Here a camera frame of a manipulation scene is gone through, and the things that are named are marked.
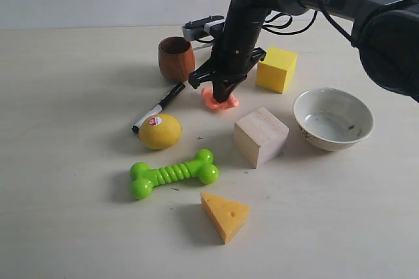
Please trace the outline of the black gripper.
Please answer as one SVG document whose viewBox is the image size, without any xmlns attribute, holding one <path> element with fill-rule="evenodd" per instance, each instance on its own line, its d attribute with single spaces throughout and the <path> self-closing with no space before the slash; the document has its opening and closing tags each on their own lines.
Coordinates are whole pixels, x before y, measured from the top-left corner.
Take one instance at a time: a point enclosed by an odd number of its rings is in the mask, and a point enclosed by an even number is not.
<svg viewBox="0 0 419 279">
<path fill-rule="evenodd" d="M 212 82 L 214 100 L 226 102 L 246 80 L 243 76 L 249 71 L 249 59 L 265 18 L 263 7 L 239 7 L 231 3 L 223 32 L 215 39 L 209 59 L 189 74 L 188 83 L 197 89 L 203 83 Z"/>
</svg>

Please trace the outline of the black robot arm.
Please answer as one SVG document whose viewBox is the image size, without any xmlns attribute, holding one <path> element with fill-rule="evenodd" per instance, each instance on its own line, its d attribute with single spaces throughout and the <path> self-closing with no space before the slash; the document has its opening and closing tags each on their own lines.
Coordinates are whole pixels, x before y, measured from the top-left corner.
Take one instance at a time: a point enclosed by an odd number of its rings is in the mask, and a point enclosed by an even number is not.
<svg viewBox="0 0 419 279">
<path fill-rule="evenodd" d="M 299 16 L 312 10 L 331 23 L 340 17 L 353 24 L 344 37 L 358 49 L 369 78 L 390 92 L 418 99 L 418 0 L 230 0 L 226 16 L 186 24 L 184 36 L 197 41 L 212 36 L 209 59 L 188 78 L 197 88 L 213 85 L 224 102 L 265 57 L 256 43 L 268 27 L 268 15 Z"/>
</svg>

